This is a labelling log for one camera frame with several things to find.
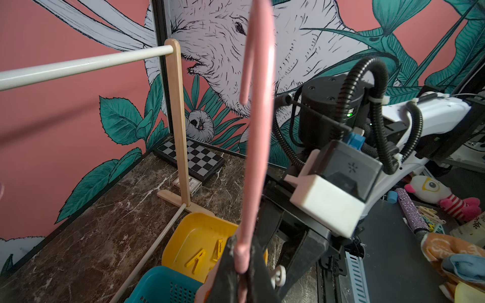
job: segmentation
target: table surface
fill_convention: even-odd
[[[244,159],[214,152],[225,163],[192,200],[238,224]],[[108,302],[175,214],[177,208],[156,193],[158,189],[178,193],[172,186],[176,178],[174,167],[148,155],[34,258],[0,282],[0,302]],[[371,302],[443,302],[438,289],[441,277],[423,258],[399,212],[398,205],[378,203],[364,222],[361,239],[367,245],[364,266]],[[160,265],[168,240],[186,214],[180,216],[119,302],[131,294],[147,270]],[[277,237],[268,246],[271,269],[281,246]],[[314,303],[316,288],[316,269],[312,267],[283,302]]]
[[[379,200],[363,222],[364,270],[371,303],[449,302],[445,282],[424,258],[399,204]]]

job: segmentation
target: blue basket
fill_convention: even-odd
[[[165,266],[147,271],[125,303],[193,303],[202,283]]]

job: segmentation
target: rabbit mural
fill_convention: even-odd
[[[275,93],[291,93],[313,77],[348,72],[359,59],[373,55],[381,57],[388,66],[387,94],[391,96],[391,103],[403,102],[419,92],[418,79],[453,36],[456,54],[452,62],[425,81],[451,92],[483,55],[485,15],[483,0],[440,1],[451,6],[459,14],[459,19],[418,64],[403,48],[394,31],[431,0],[373,0],[372,11],[380,26],[360,32],[345,26],[338,6],[343,0],[273,0],[277,43]],[[151,5],[147,7],[144,24],[139,24],[105,0],[78,0],[96,15],[97,20],[67,1],[33,2],[52,13],[52,18],[62,20],[73,30],[109,48],[129,51],[157,45]],[[183,57],[192,62],[184,76],[187,136],[245,154],[251,102],[242,106],[238,97],[251,0],[168,2],[169,31],[180,42]],[[158,58],[145,60],[151,88],[144,113],[138,112],[125,98],[100,96],[99,114],[103,128],[117,144],[128,145],[143,140],[148,150],[168,133],[163,121],[155,125],[157,116],[167,115],[159,65]],[[276,117],[283,134],[288,137],[290,110],[280,108]],[[298,133],[298,125],[299,115],[295,118],[294,133]],[[142,153],[141,149],[135,148],[121,159],[106,161],[90,171],[66,200],[57,222],[82,208],[135,163]],[[270,162],[283,167],[289,164],[275,138],[271,141]]]

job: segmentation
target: white rod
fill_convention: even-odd
[[[128,288],[129,284],[133,281],[133,279],[135,278],[135,276],[142,269],[143,265],[145,265],[145,263],[148,260],[148,258],[150,258],[150,256],[155,251],[155,249],[157,249],[158,245],[162,241],[163,237],[165,237],[165,235],[167,234],[168,230],[170,228],[172,228],[172,226],[174,225],[175,221],[180,216],[180,214],[183,212],[183,210],[185,209],[185,207],[186,207],[185,203],[182,203],[182,205],[177,210],[177,212],[172,217],[172,219],[169,221],[169,223],[167,224],[167,226],[165,226],[165,228],[163,229],[162,233],[158,236],[158,238],[155,240],[155,242],[153,242],[152,246],[148,249],[148,251],[142,257],[142,259],[140,260],[140,262],[138,262],[138,264],[136,265],[135,269],[133,269],[133,271],[129,274],[128,278],[126,278],[126,281],[123,283],[123,285],[120,287],[120,289],[118,289],[118,291],[111,298],[110,303],[116,303],[116,302],[118,302],[118,300],[121,298],[121,296],[123,295],[123,293],[125,292],[125,290]]]
[[[172,46],[164,45],[154,48],[144,48],[104,56],[8,70],[0,72],[0,91],[138,60],[164,56],[173,52],[174,49]]]

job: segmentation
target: wooden post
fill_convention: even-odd
[[[175,153],[177,155],[178,178],[180,180],[180,196],[182,203],[190,207],[189,167],[187,164],[187,138],[185,136],[185,103],[183,100],[182,57],[180,44],[175,39],[165,40],[165,45],[171,45],[174,52],[165,56],[170,107],[174,125]]]

